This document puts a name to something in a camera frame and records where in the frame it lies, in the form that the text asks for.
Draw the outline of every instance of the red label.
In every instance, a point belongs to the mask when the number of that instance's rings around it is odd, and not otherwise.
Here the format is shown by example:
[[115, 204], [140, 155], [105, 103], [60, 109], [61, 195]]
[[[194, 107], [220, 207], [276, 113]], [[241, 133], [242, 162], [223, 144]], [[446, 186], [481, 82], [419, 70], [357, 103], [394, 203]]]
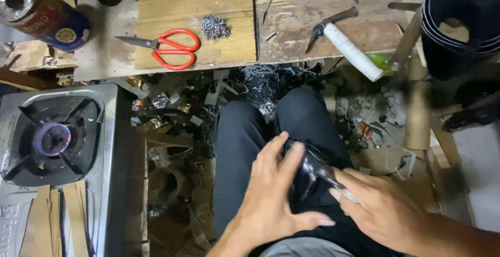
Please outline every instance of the red label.
[[50, 31], [59, 23], [63, 13], [63, 5], [57, 1], [44, 0], [34, 12], [34, 17], [18, 29], [32, 36], [39, 36]]

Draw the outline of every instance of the pile of nails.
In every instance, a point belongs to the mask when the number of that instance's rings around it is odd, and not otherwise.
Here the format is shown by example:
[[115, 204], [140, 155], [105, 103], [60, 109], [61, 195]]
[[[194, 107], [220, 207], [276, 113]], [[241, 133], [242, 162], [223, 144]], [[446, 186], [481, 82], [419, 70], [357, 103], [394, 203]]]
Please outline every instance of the pile of nails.
[[213, 14], [205, 15], [202, 20], [203, 35], [207, 40], [215, 41], [221, 37], [229, 37], [231, 35], [231, 26], [228, 25], [227, 21], [220, 16], [214, 17]]

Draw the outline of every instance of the gas stove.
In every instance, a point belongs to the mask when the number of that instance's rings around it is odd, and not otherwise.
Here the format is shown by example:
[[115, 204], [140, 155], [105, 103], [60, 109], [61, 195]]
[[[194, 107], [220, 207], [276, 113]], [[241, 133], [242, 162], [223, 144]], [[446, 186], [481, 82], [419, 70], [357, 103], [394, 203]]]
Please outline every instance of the gas stove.
[[[0, 255], [18, 256], [36, 187], [61, 188], [82, 179], [95, 256], [123, 255], [119, 244], [125, 232], [129, 158], [124, 151], [130, 150], [132, 100], [132, 94], [112, 83], [3, 97]], [[69, 215], [63, 211], [61, 216], [65, 256], [73, 256]]]

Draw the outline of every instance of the gray shirt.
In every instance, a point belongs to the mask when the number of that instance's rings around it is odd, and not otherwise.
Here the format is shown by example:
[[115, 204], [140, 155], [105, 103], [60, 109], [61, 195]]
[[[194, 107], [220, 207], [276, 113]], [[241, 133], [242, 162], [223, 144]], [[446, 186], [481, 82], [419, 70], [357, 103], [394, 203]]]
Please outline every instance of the gray shirt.
[[259, 257], [353, 257], [344, 248], [331, 241], [317, 239], [315, 237], [297, 237], [280, 241], [269, 247]]

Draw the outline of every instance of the knee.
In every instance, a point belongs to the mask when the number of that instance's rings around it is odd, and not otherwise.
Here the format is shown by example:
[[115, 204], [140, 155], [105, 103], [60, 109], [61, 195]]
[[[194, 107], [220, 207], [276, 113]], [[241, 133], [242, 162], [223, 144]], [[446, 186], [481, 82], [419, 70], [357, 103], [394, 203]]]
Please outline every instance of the knee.
[[252, 120], [257, 113], [257, 109], [248, 102], [232, 101], [221, 107], [220, 122], [242, 123]]
[[318, 106], [324, 107], [324, 101], [321, 95], [309, 86], [295, 88], [279, 101], [279, 107], [297, 111], [307, 111], [310, 108], [318, 108]]
[[246, 118], [252, 116], [255, 107], [245, 101], [232, 101], [221, 107], [221, 116], [230, 118]]

